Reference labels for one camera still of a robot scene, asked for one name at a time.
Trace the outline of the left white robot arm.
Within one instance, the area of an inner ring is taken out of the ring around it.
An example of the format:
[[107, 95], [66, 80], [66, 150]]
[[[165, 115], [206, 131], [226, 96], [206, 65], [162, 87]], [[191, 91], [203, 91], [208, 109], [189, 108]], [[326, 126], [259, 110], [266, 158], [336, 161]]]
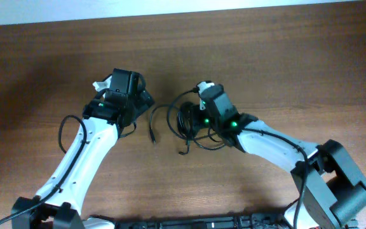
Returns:
[[115, 228], [113, 219], [81, 219], [86, 193], [103, 159], [123, 129], [153, 104], [141, 74], [114, 69], [93, 84], [97, 94], [78, 118], [79, 130], [49, 180], [32, 199], [20, 197], [12, 208], [13, 228]]

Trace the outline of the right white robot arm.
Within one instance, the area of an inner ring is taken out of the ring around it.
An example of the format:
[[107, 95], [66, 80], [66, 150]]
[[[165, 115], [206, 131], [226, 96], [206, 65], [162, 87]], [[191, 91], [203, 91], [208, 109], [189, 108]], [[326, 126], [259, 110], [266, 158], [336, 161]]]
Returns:
[[346, 148], [335, 140], [323, 144], [283, 134], [256, 116], [239, 113], [222, 85], [198, 83], [204, 124], [222, 142], [259, 156], [292, 176], [298, 199], [284, 212], [292, 228], [346, 228], [366, 207], [366, 177]]

